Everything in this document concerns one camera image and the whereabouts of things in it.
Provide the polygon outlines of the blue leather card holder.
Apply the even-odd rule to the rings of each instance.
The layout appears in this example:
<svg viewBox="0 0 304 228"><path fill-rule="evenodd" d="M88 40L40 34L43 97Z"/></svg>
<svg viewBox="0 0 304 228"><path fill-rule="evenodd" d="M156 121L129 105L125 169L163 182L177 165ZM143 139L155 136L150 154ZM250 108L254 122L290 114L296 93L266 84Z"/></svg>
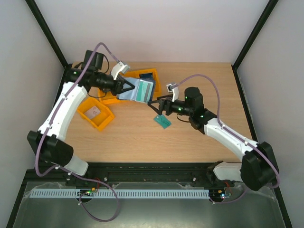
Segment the blue leather card holder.
<svg viewBox="0 0 304 228"><path fill-rule="evenodd" d="M124 84L123 89L127 91L118 94L118 100L130 100L141 103L148 103L152 100L156 81L153 79L123 77L128 84Z"/></svg>

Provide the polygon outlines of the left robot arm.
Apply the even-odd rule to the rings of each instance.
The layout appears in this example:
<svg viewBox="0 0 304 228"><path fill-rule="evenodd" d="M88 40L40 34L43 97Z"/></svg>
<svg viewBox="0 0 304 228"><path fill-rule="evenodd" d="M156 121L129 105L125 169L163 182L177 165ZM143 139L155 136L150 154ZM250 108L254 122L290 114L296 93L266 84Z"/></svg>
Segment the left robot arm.
<svg viewBox="0 0 304 228"><path fill-rule="evenodd" d="M113 95L133 90L134 84L122 78L129 70L129 65L117 60L109 74L100 72L104 55L96 50L87 50L83 62L66 73L61 94L45 122L35 131L30 131L27 140L35 152L35 171L40 177L50 170L41 173L39 162L52 164L51 168L63 168L68 173L84 176L88 163L80 159L72 146L65 143L71 120L82 101L92 87L104 89Z"/></svg>

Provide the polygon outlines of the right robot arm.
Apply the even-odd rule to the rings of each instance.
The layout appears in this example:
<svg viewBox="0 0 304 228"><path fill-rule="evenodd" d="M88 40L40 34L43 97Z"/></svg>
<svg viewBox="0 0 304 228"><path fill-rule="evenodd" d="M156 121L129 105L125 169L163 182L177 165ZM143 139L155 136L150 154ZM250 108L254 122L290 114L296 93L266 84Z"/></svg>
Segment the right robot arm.
<svg viewBox="0 0 304 228"><path fill-rule="evenodd" d="M235 181L244 183L254 191L267 184L272 184L274 188L278 186L279 172L267 157L267 153L272 151L270 144L248 139L222 123L218 115L205 108L203 95L197 87L188 87L183 101L178 99L177 91L174 88L170 95L149 101L148 106L157 114L176 113L187 116L195 130L215 139L240 160L238 163L217 163L207 174L210 185L218 186L222 181Z"/></svg>

